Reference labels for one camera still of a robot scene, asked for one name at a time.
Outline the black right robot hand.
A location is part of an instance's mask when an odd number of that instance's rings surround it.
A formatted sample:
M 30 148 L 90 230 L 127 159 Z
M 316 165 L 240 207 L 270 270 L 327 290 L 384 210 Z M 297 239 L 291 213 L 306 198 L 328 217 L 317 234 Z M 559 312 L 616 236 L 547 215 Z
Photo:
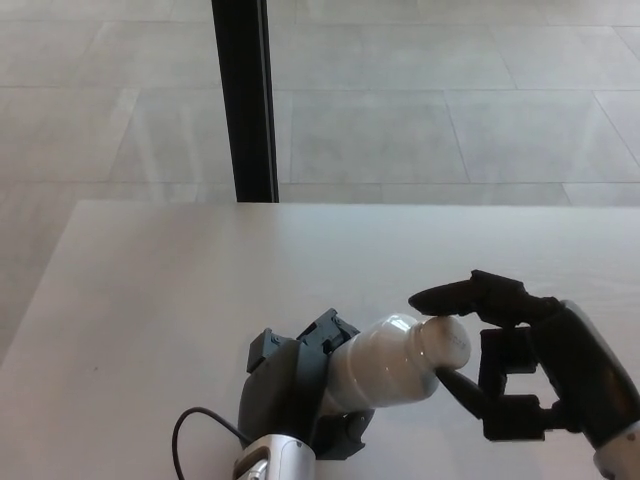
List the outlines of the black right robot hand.
M 441 384 L 483 423 L 486 439 L 542 441 L 550 430 L 583 434 L 594 449 L 639 420 L 639 392 L 589 317 L 573 302 L 529 294 L 522 282 L 474 270 L 469 279 L 412 295 L 427 316 L 476 314 L 481 331 L 477 381 L 452 367 L 435 370 Z M 508 395 L 507 378 L 542 369 L 557 401 Z

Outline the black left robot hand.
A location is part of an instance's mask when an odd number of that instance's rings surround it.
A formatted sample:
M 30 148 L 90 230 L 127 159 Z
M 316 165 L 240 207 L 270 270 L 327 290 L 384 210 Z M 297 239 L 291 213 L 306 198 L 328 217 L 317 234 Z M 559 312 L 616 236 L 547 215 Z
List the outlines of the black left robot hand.
M 268 434 L 303 441 L 319 460 L 346 460 L 365 444 L 374 411 L 327 414 L 321 403 L 332 353 L 359 333 L 329 309 L 295 338 L 267 328 L 250 344 L 237 428 L 246 448 Z

